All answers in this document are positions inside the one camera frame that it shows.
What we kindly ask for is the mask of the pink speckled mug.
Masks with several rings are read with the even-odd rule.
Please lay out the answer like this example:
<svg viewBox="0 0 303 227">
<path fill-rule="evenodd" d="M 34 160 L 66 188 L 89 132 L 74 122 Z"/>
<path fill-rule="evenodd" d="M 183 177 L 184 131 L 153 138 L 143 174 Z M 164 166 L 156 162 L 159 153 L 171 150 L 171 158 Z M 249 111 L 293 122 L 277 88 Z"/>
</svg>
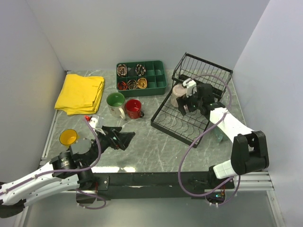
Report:
<svg viewBox="0 0 303 227">
<path fill-rule="evenodd" d="M 185 95 L 187 90 L 181 85 L 177 84 L 172 88 L 170 102 L 174 107 L 178 107 L 177 98 Z"/>
</svg>

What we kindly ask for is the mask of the red mug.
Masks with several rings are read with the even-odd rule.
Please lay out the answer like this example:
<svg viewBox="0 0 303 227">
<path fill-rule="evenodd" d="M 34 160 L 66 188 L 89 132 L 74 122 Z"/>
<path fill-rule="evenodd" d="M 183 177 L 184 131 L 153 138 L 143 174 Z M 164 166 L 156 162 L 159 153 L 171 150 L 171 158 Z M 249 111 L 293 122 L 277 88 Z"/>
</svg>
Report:
<svg viewBox="0 0 303 227">
<path fill-rule="evenodd" d="M 138 118 L 144 117 L 144 113 L 142 111 L 142 104 L 137 99 L 128 100 L 125 104 L 125 109 L 126 109 L 127 115 L 131 119 L 138 119 Z"/>
</svg>

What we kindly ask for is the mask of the white mug green inside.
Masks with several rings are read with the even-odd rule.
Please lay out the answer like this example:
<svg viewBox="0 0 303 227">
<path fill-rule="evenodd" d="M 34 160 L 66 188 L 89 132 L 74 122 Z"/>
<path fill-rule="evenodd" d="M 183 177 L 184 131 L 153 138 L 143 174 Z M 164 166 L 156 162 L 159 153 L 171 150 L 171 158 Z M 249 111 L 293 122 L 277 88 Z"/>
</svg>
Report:
<svg viewBox="0 0 303 227">
<path fill-rule="evenodd" d="M 123 94 L 118 92 L 111 93 L 107 96 L 106 102 L 113 117 L 126 119 L 125 97 Z"/>
</svg>

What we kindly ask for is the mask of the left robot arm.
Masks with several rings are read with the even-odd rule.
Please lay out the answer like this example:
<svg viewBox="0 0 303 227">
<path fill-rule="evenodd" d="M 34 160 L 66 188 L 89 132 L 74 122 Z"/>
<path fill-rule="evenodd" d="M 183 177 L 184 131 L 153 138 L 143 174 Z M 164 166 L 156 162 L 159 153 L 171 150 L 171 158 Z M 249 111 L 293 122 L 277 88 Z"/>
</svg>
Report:
<svg viewBox="0 0 303 227">
<path fill-rule="evenodd" d="M 83 193 L 97 186 L 98 177 L 92 168 L 99 162 L 107 148 L 126 150 L 135 132 L 122 132 L 121 127 L 102 128 L 96 132 L 89 127 L 94 139 L 84 153 L 73 148 L 60 153 L 34 172 L 10 183 L 0 185 L 0 217 L 10 218 L 25 207 L 48 196 L 76 190 Z"/>
</svg>

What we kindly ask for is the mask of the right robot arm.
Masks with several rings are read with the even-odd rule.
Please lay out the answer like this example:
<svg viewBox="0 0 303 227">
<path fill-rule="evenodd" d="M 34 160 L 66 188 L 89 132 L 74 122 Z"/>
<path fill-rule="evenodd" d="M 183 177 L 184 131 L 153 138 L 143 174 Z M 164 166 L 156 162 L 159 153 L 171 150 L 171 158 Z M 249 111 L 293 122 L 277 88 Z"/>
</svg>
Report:
<svg viewBox="0 0 303 227">
<path fill-rule="evenodd" d="M 218 127 L 232 142 L 231 158 L 209 167 L 207 182 L 212 188 L 219 188 L 224 180 L 268 168 L 269 156 L 266 136 L 254 131 L 235 118 L 221 102 L 216 101 L 211 84 L 187 79 L 182 84 L 186 93 L 177 98 L 182 114 L 199 110 L 201 115 Z"/>
</svg>

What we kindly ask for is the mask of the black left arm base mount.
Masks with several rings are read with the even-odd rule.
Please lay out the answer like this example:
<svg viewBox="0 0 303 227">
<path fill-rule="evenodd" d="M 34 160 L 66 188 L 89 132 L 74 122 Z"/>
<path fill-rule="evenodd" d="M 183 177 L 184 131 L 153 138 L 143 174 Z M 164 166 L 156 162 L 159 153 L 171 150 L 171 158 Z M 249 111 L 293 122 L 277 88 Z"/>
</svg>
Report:
<svg viewBox="0 0 303 227">
<path fill-rule="evenodd" d="M 88 195 L 85 195 L 79 191 L 76 191 L 76 202 L 78 204 L 89 206 L 94 202 L 99 201 L 96 196 L 99 196 L 100 192 L 106 191 L 109 184 L 109 175 L 95 175 L 92 181 L 82 183 L 79 190 Z"/>
</svg>

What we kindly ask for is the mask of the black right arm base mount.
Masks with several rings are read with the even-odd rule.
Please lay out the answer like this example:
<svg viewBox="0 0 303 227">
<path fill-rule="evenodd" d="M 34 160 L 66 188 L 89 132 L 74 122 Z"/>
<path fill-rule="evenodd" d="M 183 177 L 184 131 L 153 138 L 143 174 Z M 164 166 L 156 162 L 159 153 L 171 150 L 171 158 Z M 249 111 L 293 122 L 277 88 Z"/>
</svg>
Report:
<svg viewBox="0 0 303 227">
<path fill-rule="evenodd" d="M 189 186 L 188 190 L 194 194 L 202 194 L 205 193 L 206 190 L 212 190 L 226 179 L 227 178 L 217 179 L 215 176 L 207 175 L 193 175 L 189 180 L 187 180 Z"/>
</svg>

